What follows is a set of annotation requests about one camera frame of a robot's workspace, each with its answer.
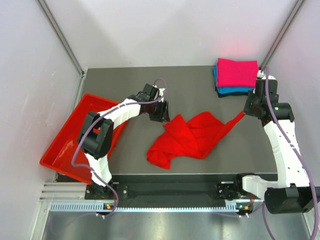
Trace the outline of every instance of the cable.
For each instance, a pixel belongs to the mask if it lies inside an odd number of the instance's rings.
[[[81,219],[82,217],[85,216],[92,216],[92,215],[96,215],[96,213],[94,212],[87,212],[85,214],[81,214],[80,216],[77,216],[75,219],[71,220],[69,223],[67,223],[62,229],[60,229],[59,231],[54,231],[53,230],[53,226],[52,226],[52,216],[49,215],[49,220],[48,220],[48,227],[50,232],[52,233],[52,235],[58,236],[60,235],[67,227],[69,227],[71,224],[73,224],[74,222],[78,221],[79,219]]]
[[[309,178],[309,185],[311,188],[311,193],[312,193],[312,201],[313,201],[313,209],[314,209],[314,225],[313,225],[313,230],[312,230],[312,234],[310,237],[310,240],[314,240],[317,236],[317,231],[318,231],[318,224],[319,224],[319,209],[318,209],[318,201],[317,201],[317,194],[316,194],[316,187],[315,187],[315,183],[314,180],[312,178],[312,174],[307,166],[306,161],[303,159],[303,157],[300,155],[300,153],[298,152],[298,150],[296,149],[296,147],[291,143],[289,137],[287,136],[287,134],[285,133],[285,131],[283,130],[283,128],[281,127],[281,125],[279,124],[277,117],[274,113],[273,107],[271,105],[271,101],[270,101],[270,96],[269,96],[269,68],[268,66],[265,66],[265,95],[266,95],[266,101],[267,101],[267,105],[268,108],[270,110],[270,114],[272,116],[272,119],[274,121],[274,123],[277,125],[277,127],[279,128],[280,132],[282,133],[282,135],[284,136],[284,138],[286,139],[286,141],[288,142],[288,144],[290,145],[290,147],[292,148],[292,150],[294,151],[294,153],[296,154],[297,158],[300,160],[308,178]],[[270,237],[274,240],[275,237],[272,235],[269,225],[267,223],[267,218],[265,215],[265,204],[263,204],[262,207],[262,215],[263,215],[263,220],[265,223],[265,227],[270,235]]]
[[[255,198],[254,198],[254,195],[252,193],[250,193],[250,204],[251,204],[252,207],[255,204]]]
[[[88,134],[90,133],[90,131],[94,128],[94,126],[95,126],[101,119],[103,119],[103,118],[104,118],[105,116],[107,116],[108,114],[111,114],[111,113],[113,113],[114,111],[116,111],[116,110],[118,110],[118,109],[120,109],[120,108],[122,108],[122,107],[128,106],[128,105],[135,105],[135,104],[140,104],[140,105],[142,105],[142,104],[154,104],[154,103],[159,102],[161,99],[163,99],[163,98],[165,97],[165,95],[167,94],[167,91],[168,91],[167,83],[166,83],[166,81],[165,81],[163,78],[158,78],[158,79],[156,79],[156,80],[154,81],[153,85],[156,85],[156,83],[157,83],[158,81],[162,81],[162,82],[164,83],[164,91],[163,91],[163,95],[162,95],[161,97],[158,97],[157,99],[152,100],[152,101],[140,101],[140,102],[124,103],[124,104],[121,104],[121,105],[119,105],[119,106],[117,106],[117,107],[115,107],[115,108],[107,111],[105,114],[103,114],[103,115],[101,115],[100,117],[98,117],[98,118],[88,127],[88,129],[87,129],[87,130],[85,131],[85,133],[83,134],[83,136],[82,136],[82,138],[81,138],[81,140],[80,140],[80,142],[79,142],[79,144],[78,144],[78,147],[76,148],[76,150],[75,150],[75,152],[74,152],[74,154],[73,154],[73,157],[72,157],[72,160],[71,160],[71,164],[72,164],[73,167],[76,167],[76,168],[78,168],[78,167],[84,167],[84,168],[89,169],[89,170],[92,172],[92,174],[94,174],[94,175],[96,176],[97,179],[99,179],[103,184],[105,184],[106,187],[108,187],[108,188],[113,192],[113,194],[114,194],[114,196],[115,196],[115,205],[114,205],[114,207],[112,208],[111,212],[109,212],[108,215],[105,215],[105,217],[110,217],[112,214],[115,213],[115,210],[116,210],[116,208],[118,207],[118,204],[119,204],[119,196],[118,196],[116,190],[115,190],[112,186],[110,186],[107,182],[105,182],[105,181],[94,171],[94,169],[93,169],[92,167],[90,167],[90,166],[87,165],[87,164],[76,163],[77,155],[78,155],[78,153],[79,153],[79,151],[80,151],[80,149],[81,149],[81,146],[82,146],[82,144],[84,143],[86,137],[87,137]],[[92,214],[95,214],[95,213],[91,213],[91,214],[85,213],[85,214],[83,214],[83,215],[75,218],[73,221],[71,221],[71,222],[68,223],[65,227],[63,227],[62,230],[58,231],[58,234],[62,233],[63,230],[65,230],[68,226],[70,226],[71,224],[73,224],[73,223],[74,223],[75,221],[77,221],[78,219],[80,219],[80,218],[82,218],[82,217],[84,217],[84,216],[87,216],[87,215],[92,215]]]

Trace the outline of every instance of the stack of folded towels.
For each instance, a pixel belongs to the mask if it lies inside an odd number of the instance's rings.
[[[248,95],[256,87],[259,71],[257,61],[233,61],[219,58],[213,66],[215,90],[219,98]]]

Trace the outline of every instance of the metal frame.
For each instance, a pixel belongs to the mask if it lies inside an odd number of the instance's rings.
[[[45,0],[36,0],[36,2],[39,4],[40,8],[42,9],[43,13],[46,16],[46,19],[50,23],[54,33],[56,34],[57,38],[59,39],[62,47],[70,57],[70,60],[72,61],[75,69],[79,72],[81,76],[84,75],[85,71],[82,69],[80,63],[78,62],[74,52],[72,51],[66,37],[64,36],[63,32],[61,31],[55,17],[53,16],[52,12],[50,11],[48,4]]]
[[[45,233],[51,202],[39,202],[36,210],[36,219],[29,236],[29,240],[42,240]]]
[[[87,185],[82,182],[46,182],[40,202],[83,201]]]
[[[85,71],[83,73],[83,75],[81,76],[81,79],[79,81],[79,85],[78,88],[76,90],[75,96],[74,96],[74,100],[73,100],[73,104],[71,107],[70,112],[72,113],[72,111],[76,108],[77,104],[80,102],[81,96],[82,96],[82,90],[84,88],[84,84],[85,84],[85,80],[86,80],[86,76],[87,76],[87,71]]]
[[[288,32],[290,26],[296,19],[296,16],[298,15],[299,11],[303,7],[306,0],[297,0],[291,9],[288,17],[286,18],[282,28],[280,29],[278,35],[276,36],[275,40],[273,41],[268,53],[266,54],[264,60],[262,61],[262,64],[260,66],[261,69],[264,69],[266,65],[270,62],[271,58],[274,56],[275,52],[277,51],[281,41],[283,40],[284,36]]]
[[[304,213],[303,216],[304,216],[304,220],[308,228],[309,234],[311,235],[314,229],[314,223],[315,223],[315,210],[311,209],[309,212]],[[315,240],[320,240],[320,225],[318,225],[318,230],[317,230]]]
[[[81,213],[111,212],[112,210],[105,209],[105,204],[108,205],[106,202],[53,202],[50,211]],[[237,213],[238,211],[237,203],[234,201],[225,201],[225,206],[223,207],[117,207],[115,209],[116,213]]]

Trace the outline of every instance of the pink towel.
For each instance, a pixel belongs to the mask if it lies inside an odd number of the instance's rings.
[[[219,58],[217,63],[217,87],[256,87],[257,61],[232,61]]]

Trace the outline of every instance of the dark gray table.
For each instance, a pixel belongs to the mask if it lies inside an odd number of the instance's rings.
[[[83,94],[91,93],[122,102],[142,91],[157,78],[167,82],[169,114],[182,114],[187,121],[209,111],[222,122],[243,110],[246,96],[218,98],[212,66],[133,67],[89,69]],[[141,115],[129,121],[109,159],[112,174],[227,174],[276,173],[267,135],[258,119],[245,116],[204,160],[177,157],[171,169],[161,169],[146,160],[146,152],[164,132],[163,124]]]
[[[235,117],[246,97],[218,98],[214,90],[211,66],[139,67],[89,69],[83,93],[123,101],[141,91],[146,83],[164,78],[168,85],[171,118],[182,114],[186,120],[210,111],[223,122]],[[147,115],[131,119],[117,148],[109,159],[112,174],[179,173],[275,173],[271,146],[259,120],[246,116],[204,160],[177,157],[171,169],[149,164],[146,152],[164,132],[161,123]],[[63,229],[82,213],[51,212],[52,228]],[[309,234],[302,214],[267,214],[276,239],[302,240]],[[198,240],[198,239],[270,239],[261,211],[249,219],[212,213],[116,213],[106,220],[86,216],[68,226],[60,235],[45,229],[43,240]]]

